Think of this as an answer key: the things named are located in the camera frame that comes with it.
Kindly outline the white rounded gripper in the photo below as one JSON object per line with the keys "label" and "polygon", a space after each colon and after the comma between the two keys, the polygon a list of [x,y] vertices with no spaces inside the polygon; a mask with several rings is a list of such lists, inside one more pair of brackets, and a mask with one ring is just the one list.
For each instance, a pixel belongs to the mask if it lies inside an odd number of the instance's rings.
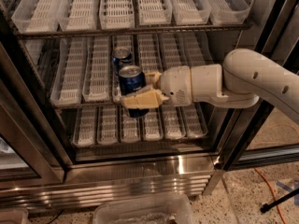
{"label": "white rounded gripper", "polygon": [[139,91],[123,95],[121,104],[127,109],[152,109],[165,101],[172,106],[192,103],[191,69],[189,66],[171,67],[145,74],[146,84]]}

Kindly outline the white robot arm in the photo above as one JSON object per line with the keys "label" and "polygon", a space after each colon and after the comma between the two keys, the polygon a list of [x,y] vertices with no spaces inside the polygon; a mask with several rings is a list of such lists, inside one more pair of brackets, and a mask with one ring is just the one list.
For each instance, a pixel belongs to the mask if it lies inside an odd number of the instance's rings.
{"label": "white robot arm", "polygon": [[146,86],[123,95],[127,109],[205,102],[249,108],[264,99],[299,123],[299,76],[250,49],[230,51],[222,64],[176,66],[145,75]]}

